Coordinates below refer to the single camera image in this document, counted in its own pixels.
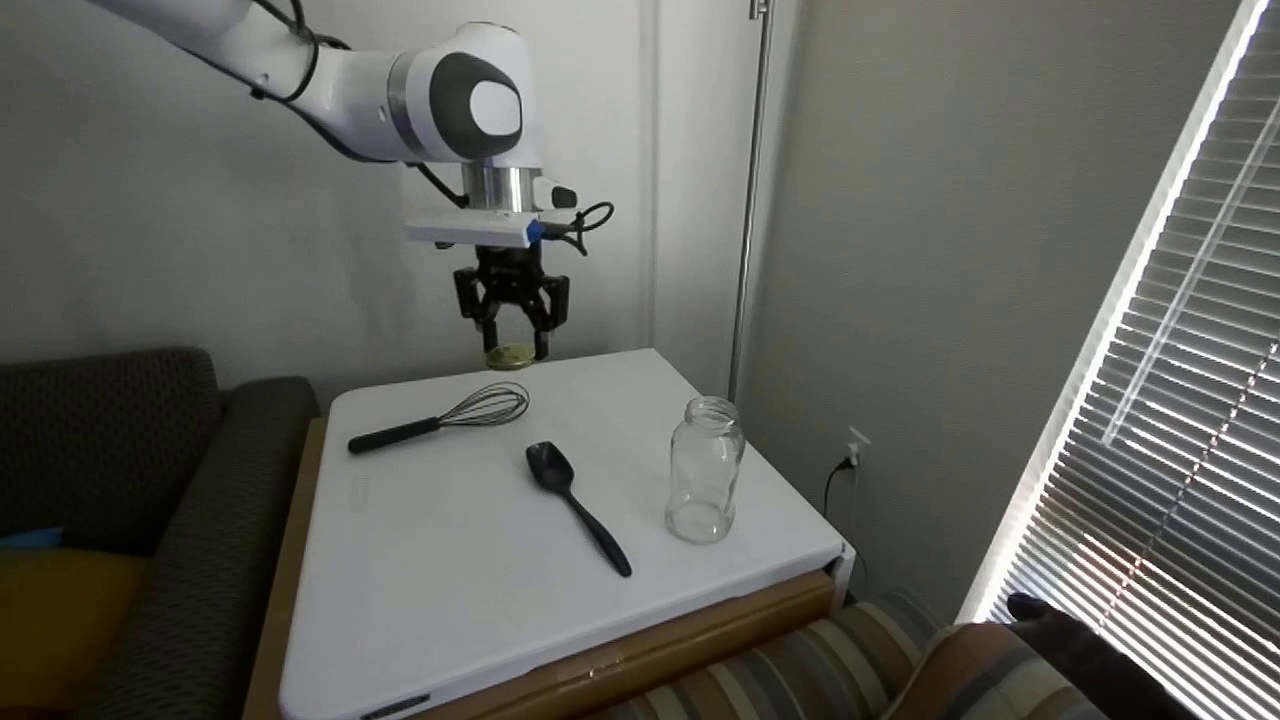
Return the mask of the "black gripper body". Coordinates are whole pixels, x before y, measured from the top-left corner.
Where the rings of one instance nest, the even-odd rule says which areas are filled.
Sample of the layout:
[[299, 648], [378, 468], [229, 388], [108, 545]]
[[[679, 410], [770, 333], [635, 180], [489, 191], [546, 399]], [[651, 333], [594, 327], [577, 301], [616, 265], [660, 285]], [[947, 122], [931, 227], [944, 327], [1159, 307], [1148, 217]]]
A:
[[490, 320], [500, 302], [532, 320], [564, 320], [566, 278], [546, 276], [534, 249], [478, 249], [474, 265], [454, 272], [454, 301], [470, 320]]

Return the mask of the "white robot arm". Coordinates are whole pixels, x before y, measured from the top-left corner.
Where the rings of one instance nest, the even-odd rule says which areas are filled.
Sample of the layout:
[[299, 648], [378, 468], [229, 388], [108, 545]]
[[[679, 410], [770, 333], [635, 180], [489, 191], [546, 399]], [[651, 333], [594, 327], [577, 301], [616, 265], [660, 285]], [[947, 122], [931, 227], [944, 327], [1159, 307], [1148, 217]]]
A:
[[288, 0], [94, 0], [255, 100], [291, 107], [335, 150], [362, 162], [417, 169], [452, 217], [417, 227], [429, 244], [470, 244], [474, 265], [452, 276], [459, 315], [500, 355], [500, 310], [532, 325], [532, 355], [566, 320], [566, 278], [546, 276], [541, 249], [583, 249], [577, 191], [544, 180], [534, 145], [532, 53], [489, 19], [454, 26], [437, 48], [355, 53], [305, 19]]

